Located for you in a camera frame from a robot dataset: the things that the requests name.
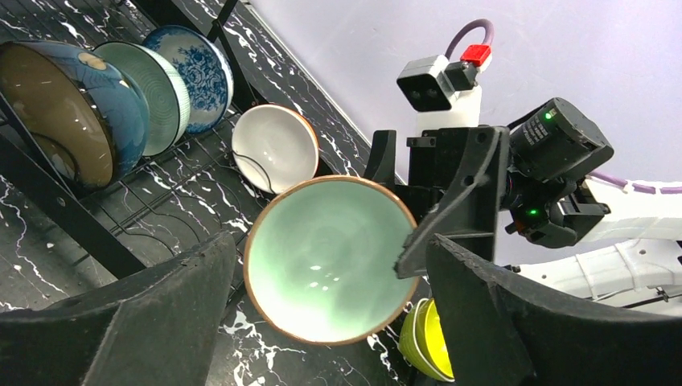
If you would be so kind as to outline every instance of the blue bowl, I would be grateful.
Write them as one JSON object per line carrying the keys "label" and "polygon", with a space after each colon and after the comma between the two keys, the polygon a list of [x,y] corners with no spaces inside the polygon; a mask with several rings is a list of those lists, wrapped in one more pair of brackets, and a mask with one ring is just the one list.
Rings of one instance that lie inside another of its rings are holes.
{"label": "blue bowl", "polygon": [[142,42],[168,60],[185,81],[190,95],[188,133],[203,133],[216,126],[232,103],[234,80],[228,61],[203,35],[181,26],[164,26]]}
{"label": "blue bowl", "polygon": [[107,187],[142,157],[150,131],[142,91],[89,51],[51,41],[0,44],[0,92],[78,186]]}

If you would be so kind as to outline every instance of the marble surface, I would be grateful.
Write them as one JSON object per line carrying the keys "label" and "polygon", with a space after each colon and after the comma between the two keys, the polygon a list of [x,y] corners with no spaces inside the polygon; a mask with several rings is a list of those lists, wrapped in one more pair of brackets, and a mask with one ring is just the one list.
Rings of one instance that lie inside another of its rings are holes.
{"label": "marble surface", "polygon": [[[206,31],[221,4],[184,0],[180,5]],[[107,40],[139,42],[151,29],[131,2],[0,2],[0,41],[54,39],[90,48]],[[264,97],[297,109],[311,122],[322,156],[337,173],[361,174],[368,144],[257,18],[239,4],[225,31],[247,78]],[[224,157],[237,118],[224,122],[217,135],[187,142],[84,204],[149,265],[220,229],[229,229],[243,251],[269,197]],[[0,225],[0,312],[42,309],[114,280],[2,176]],[[237,272],[233,285],[241,280]],[[312,347],[277,333],[242,295],[236,294],[220,328],[208,385],[406,384],[411,367],[396,348],[405,314],[361,343]],[[413,300],[426,295],[424,281]]]}

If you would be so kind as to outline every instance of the red connector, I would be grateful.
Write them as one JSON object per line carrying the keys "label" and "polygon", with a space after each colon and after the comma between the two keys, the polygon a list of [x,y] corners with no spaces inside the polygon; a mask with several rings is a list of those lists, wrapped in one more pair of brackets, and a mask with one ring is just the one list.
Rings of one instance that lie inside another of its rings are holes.
{"label": "red connector", "polygon": [[481,67],[491,54],[488,44],[471,44],[459,58],[462,62],[470,62],[476,67]]}

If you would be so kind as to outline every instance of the white wall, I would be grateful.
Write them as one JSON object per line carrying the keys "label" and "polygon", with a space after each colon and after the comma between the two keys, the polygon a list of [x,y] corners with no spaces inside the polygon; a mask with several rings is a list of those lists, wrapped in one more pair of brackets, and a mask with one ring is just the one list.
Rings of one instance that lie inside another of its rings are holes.
{"label": "white wall", "polygon": [[[604,171],[680,180],[682,2],[679,0],[252,0],[313,77],[368,137],[395,129],[398,173],[415,112],[396,86],[410,61],[443,53],[475,18],[496,27],[480,79],[482,122],[503,125],[564,97],[601,126],[616,149]],[[477,43],[475,31],[463,42]],[[501,226],[508,222],[504,214]],[[546,261],[597,248],[548,251],[502,235],[498,262]]]}

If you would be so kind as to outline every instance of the yellow bowl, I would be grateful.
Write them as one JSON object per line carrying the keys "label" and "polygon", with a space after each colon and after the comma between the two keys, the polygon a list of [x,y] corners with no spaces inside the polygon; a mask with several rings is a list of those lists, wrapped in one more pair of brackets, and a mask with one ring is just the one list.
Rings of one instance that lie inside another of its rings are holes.
{"label": "yellow bowl", "polygon": [[426,344],[423,341],[422,343],[419,342],[419,334],[417,333],[417,315],[419,314],[420,309],[426,303],[427,299],[421,299],[407,314],[401,329],[400,339],[398,340],[398,350],[405,357],[405,359],[420,372],[423,372],[435,380],[453,382],[454,379],[452,375],[448,376],[442,371],[439,371],[437,366],[427,359],[427,356],[424,354],[425,348],[423,348],[426,347]]}
{"label": "yellow bowl", "polygon": [[449,378],[454,377],[446,340],[441,330],[441,319],[436,310],[436,302],[432,298],[417,311],[417,343],[428,361]]}

